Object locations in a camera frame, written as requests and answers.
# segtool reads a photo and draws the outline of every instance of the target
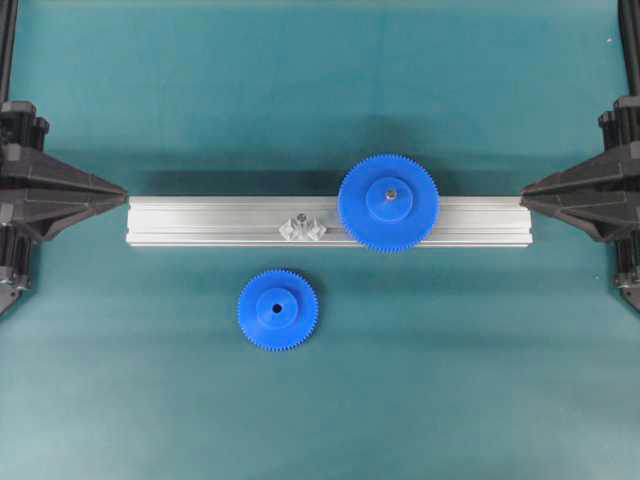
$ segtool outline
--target teal mat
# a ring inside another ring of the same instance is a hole
[[[13,99],[132,195],[335,193],[373,153],[516,195],[599,153],[613,0],[23,1]],[[133,249],[126,208],[41,249],[0,324],[2,479],[637,479],[640,322],[612,253]],[[253,348],[253,275],[304,273],[311,341]]]

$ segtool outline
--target clamp jaw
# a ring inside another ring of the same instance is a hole
[[[521,204],[613,243],[614,285],[640,311],[640,97],[621,97],[603,113],[605,151],[522,191]]]
[[[31,288],[37,244],[127,200],[122,188],[43,153],[48,131],[31,103],[0,107],[0,315]]]

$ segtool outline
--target gear teeth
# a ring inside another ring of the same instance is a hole
[[[240,316],[239,316],[239,312],[240,312],[240,305],[243,301],[243,299],[246,297],[246,293],[247,290],[249,289],[249,287],[253,284],[254,281],[265,277],[265,276],[269,276],[272,274],[278,274],[278,273],[284,273],[287,275],[292,275],[296,278],[298,278],[302,283],[304,283],[304,285],[307,286],[307,288],[309,289],[309,292],[311,292],[311,296],[313,298],[313,302],[312,302],[312,322],[310,324],[310,328],[308,329],[307,333],[300,338],[299,340],[297,340],[296,342],[294,342],[291,345],[287,345],[284,347],[274,347],[271,345],[266,345],[263,344],[261,342],[257,342],[254,338],[252,338],[248,332],[245,330],[245,328],[243,327],[241,321],[240,321]],[[274,268],[274,269],[270,269],[270,270],[266,270],[262,273],[259,273],[258,275],[255,275],[251,278],[251,280],[249,280],[247,282],[247,284],[244,286],[244,288],[242,289],[242,291],[240,292],[240,296],[238,297],[238,302],[236,303],[236,320],[238,322],[238,325],[240,326],[240,330],[242,331],[243,335],[245,336],[245,338],[247,340],[249,340],[249,342],[268,352],[283,352],[286,350],[293,350],[294,348],[300,346],[302,343],[304,343],[305,341],[307,341],[309,339],[309,337],[311,337],[311,335],[313,334],[313,332],[315,331],[316,325],[318,324],[318,316],[319,316],[319,303],[318,303],[318,296],[316,295],[315,290],[313,289],[313,287],[311,286],[311,284],[307,281],[306,278],[304,278],[302,275],[296,273],[296,272],[292,272],[291,270],[286,270],[286,269],[282,269],[282,268]]]
[[[407,161],[408,163],[415,165],[416,167],[418,167],[429,179],[429,182],[433,185],[436,195],[439,197],[440,196],[440,191],[438,190],[438,186],[436,185],[436,182],[433,180],[433,177],[431,176],[431,174],[422,166],[420,165],[418,162],[416,162],[415,160],[406,157],[404,155],[399,155],[397,153],[381,153],[381,154],[376,154],[376,155],[370,155],[369,157],[365,158],[364,160],[361,160],[360,162],[358,162],[357,164],[355,164],[353,167],[351,167],[351,169],[347,172],[347,174],[344,176],[344,178],[342,179],[342,182],[340,184],[340,191],[342,190],[343,185],[345,185],[345,183],[347,183],[347,181],[354,175],[354,172],[360,168],[360,166],[362,166],[363,164],[365,164],[366,162],[376,158],[376,157],[395,157],[395,158],[400,158],[404,161]],[[340,218],[340,222],[342,223],[342,226],[344,227],[344,229],[347,231],[347,233],[353,238],[355,239],[358,243],[364,245],[366,248],[368,248],[369,250],[375,251],[375,252],[380,252],[380,253],[401,253],[404,252],[406,250],[409,250],[410,248],[419,245],[433,230],[433,227],[438,223],[438,218],[440,216],[440,209],[437,209],[435,212],[435,218],[433,221],[433,225],[431,226],[431,228],[429,230],[427,230],[427,232],[425,232],[424,236],[419,239],[417,242],[410,242],[410,243],[404,243],[404,244],[400,244],[400,245],[396,245],[394,247],[381,247],[379,245],[373,245],[371,244],[368,240],[363,239],[360,235],[356,234],[356,232],[354,232],[354,230],[351,228],[351,226],[349,225],[349,223],[347,221],[345,221],[345,218],[342,215],[342,211],[341,208],[338,208],[338,216]]]

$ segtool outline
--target aluminum rail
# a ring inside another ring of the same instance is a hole
[[[531,215],[520,197],[441,197],[420,247],[526,247]],[[336,197],[131,197],[134,246],[354,247]]]

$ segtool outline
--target large blue gear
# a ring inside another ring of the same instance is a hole
[[[269,270],[251,279],[238,300],[238,323],[254,345],[287,350],[304,342],[318,320],[311,285],[287,270]]]
[[[438,189],[427,171],[401,155],[375,155],[345,176],[338,213],[358,242],[380,252],[420,243],[438,219]]]

